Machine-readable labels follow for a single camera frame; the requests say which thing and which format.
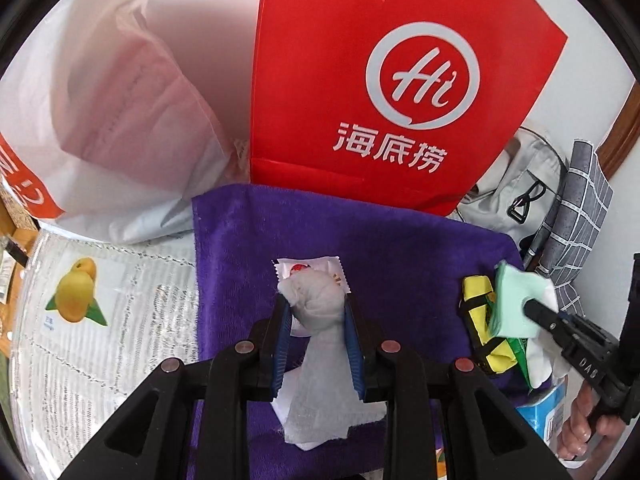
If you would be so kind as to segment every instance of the purple towel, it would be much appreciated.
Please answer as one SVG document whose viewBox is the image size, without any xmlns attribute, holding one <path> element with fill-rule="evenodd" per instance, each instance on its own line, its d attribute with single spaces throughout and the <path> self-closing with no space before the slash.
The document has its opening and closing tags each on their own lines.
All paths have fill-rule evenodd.
<svg viewBox="0 0 640 480">
<path fill-rule="evenodd" d="M 193 200 L 200 290 L 200 359 L 244 339 L 269 317 L 277 278 L 274 258 L 340 256 L 364 316 L 385 336 L 421 355 L 452 362 L 472 353 L 458 304 L 462 278 L 494 276 L 501 260 L 522 268 L 507 235 L 425 213 L 263 186 L 226 186 Z M 290 364 L 304 340 L 292 338 Z M 527 385 L 519 370 L 495 384 L 514 402 Z M 267 403 L 248 407 L 252 479 L 330 480 L 383 465 L 383 424 L 351 430 L 312 451 L 284 443 Z"/>
</svg>

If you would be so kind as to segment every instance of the gray checkered cloth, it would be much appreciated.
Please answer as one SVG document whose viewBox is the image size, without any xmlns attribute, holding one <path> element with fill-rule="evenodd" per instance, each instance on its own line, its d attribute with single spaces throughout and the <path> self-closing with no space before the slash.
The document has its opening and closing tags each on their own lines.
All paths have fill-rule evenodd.
<svg viewBox="0 0 640 480">
<path fill-rule="evenodd" d="M 612 197 L 593 145 L 576 140 L 566 179 L 524 258 L 527 267 L 542 252 L 536 272 L 551 278 L 568 314 L 584 316 L 571 282 L 591 253 Z"/>
</svg>

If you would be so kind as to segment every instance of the haidilao logo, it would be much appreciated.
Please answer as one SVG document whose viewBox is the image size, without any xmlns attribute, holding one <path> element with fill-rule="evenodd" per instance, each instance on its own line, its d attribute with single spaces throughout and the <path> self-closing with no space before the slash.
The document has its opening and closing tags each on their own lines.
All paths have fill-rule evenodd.
<svg viewBox="0 0 640 480">
<path fill-rule="evenodd" d="M 434 130 L 472 105 L 480 67 L 471 45 L 456 31 L 415 22 L 378 42 L 369 56 L 366 83 L 371 102 L 393 124 Z"/>
</svg>

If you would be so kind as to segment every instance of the red paper bag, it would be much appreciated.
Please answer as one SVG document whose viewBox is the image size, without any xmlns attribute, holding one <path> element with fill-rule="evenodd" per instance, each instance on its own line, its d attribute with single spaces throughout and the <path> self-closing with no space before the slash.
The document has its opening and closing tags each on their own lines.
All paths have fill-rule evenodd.
<svg viewBox="0 0 640 480">
<path fill-rule="evenodd" d="M 534 0 L 262 0 L 252 182 L 446 215 L 565 41 Z"/>
</svg>

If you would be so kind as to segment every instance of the black buckle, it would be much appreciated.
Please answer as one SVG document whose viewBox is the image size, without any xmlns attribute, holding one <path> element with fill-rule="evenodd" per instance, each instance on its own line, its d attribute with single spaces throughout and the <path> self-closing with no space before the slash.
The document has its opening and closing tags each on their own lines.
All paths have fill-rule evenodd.
<svg viewBox="0 0 640 480">
<path fill-rule="evenodd" d="M 531 193 L 538 186 L 542 186 L 542 190 L 537 195 L 532 196 Z M 507 208 L 507 215 L 510 218 L 514 219 L 518 224 L 524 224 L 524 222 L 527 220 L 527 216 L 529 216 L 529 206 L 531 202 L 535 202 L 539 198 L 542 198 L 547 189 L 548 188 L 546 187 L 544 182 L 536 179 L 536 181 L 529 189 L 527 189 L 519 197 L 516 197 L 513 203 L 511 203 L 511 205 Z M 523 208 L 522 212 L 516 210 L 516 208 L 519 207 Z"/>
</svg>

